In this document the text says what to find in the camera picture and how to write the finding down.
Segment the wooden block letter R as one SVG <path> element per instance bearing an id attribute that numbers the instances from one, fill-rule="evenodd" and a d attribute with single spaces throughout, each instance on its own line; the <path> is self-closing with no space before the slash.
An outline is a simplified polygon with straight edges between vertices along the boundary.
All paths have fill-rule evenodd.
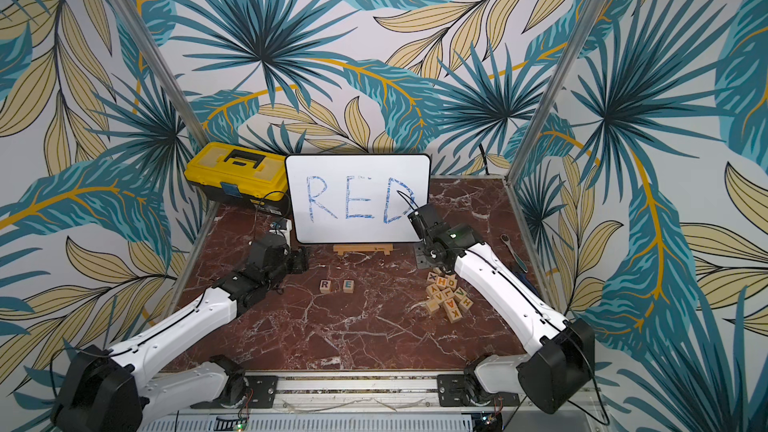
<path id="1" fill-rule="evenodd" d="M 319 290 L 322 294 L 328 294 L 332 291 L 332 283 L 330 280 L 321 280 Z"/>

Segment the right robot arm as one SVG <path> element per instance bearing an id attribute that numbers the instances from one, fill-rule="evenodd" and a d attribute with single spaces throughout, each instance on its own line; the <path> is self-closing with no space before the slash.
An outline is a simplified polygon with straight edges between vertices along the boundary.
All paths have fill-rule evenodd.
<path id="1" fill-rule="evenodd" d="M 527 287 L 466 224 L 451 226 L 425 204 L 408 214 L 427 256 L 455 273 L 495 309 L 522 344 L 523 355 L 490 355 L 465 369 L 467 399 L 522 393 L 553 414 L 580 389 L 594 384 L 595 333 L 582 319 L 570 321 Z"/>

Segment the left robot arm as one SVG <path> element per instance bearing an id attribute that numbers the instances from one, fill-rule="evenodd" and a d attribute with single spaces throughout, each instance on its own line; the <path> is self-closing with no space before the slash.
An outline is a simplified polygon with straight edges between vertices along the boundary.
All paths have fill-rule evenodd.
<path id="1" fill-rule="evenodd" d="M 179 373 L 161 370 L 213 331 L 233 322 L 309 268 L 306 247 L 280 234 L 253 243 L 244 266 L 218 279 L 157 325 L 107 349 L 89 346 L 72 360 L 50 421 L 61 431 L 137 431 L 197 404 L 242 408 L 252 396 L 242 366 L 223 355 Z"/>

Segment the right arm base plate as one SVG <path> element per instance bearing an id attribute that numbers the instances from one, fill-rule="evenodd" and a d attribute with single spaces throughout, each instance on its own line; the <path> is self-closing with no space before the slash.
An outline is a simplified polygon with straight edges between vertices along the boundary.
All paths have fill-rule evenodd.
<path id="1" fill-rule="evenodd" d="M 475 378 L 464 373 L 440 374 L 436 380 L 441 407 L 492 407 L 520 404 L 518 394 L 487 392 Z"/>

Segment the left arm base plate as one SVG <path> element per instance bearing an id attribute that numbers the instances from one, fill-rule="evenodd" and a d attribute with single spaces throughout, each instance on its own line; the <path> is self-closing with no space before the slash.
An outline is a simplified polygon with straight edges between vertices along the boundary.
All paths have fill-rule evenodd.
<path id="1" fill-rule="evenodd" d="M 279 378 L 275 375 L 245 375 L 234 382 L 231 408 L 271 409 L 274 404 Z"/>

